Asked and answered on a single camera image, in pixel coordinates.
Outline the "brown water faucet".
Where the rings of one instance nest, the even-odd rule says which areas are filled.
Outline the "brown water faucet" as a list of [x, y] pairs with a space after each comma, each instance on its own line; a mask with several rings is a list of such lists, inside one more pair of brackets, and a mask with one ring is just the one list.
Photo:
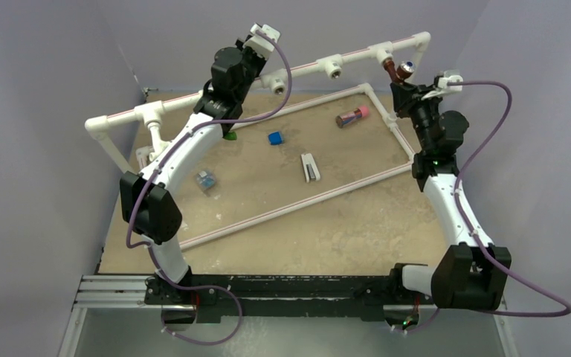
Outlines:
[[386, 59], [382, 63], [382, 67], [389, 74], [393, 83], [405, 83], [416, 70], [415, 65], [411, 61], [395, 64], [392, 59]]

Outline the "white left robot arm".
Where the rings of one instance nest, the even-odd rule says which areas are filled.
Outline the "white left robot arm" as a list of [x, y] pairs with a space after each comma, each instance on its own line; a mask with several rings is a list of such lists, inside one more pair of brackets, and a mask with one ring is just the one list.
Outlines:
[[252, 83], [271, 56], [270, 50], [251, 46], [218, 50], [210, 68], [210, 79], [193, 108], [187, 126], [149, 166], [140, 173], [130, 171], [120, 178], [122, 216], [128, 235], [142, 236], [155, 264], [163, 294], [174, 304], [188, 301], [191, 270], [177, 240], [182, 213], [173, 192], [207, 151], [230, 131], [242, 115], [242, 104]]

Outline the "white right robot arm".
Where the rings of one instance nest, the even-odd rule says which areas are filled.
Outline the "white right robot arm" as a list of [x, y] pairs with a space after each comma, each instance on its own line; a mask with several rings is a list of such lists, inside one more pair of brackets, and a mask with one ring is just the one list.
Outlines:
[[391, 83], [390, 89], [394, 112], [410, 119], [419, 140], [412, 176], [429, 199], [448, 248], [435, 267], [396, 264], [400, 275], [388, 282], [389, 296], [404, 303], [418, 292], [441, 309], [494, 311], [507, 281], [495, 263], [509, 267], [512, 257], [480, 228], [462, 189], [456, 153], [468, 120], [458, 111], [440, 112], [442, 97], [434, 94], [434, 86]]

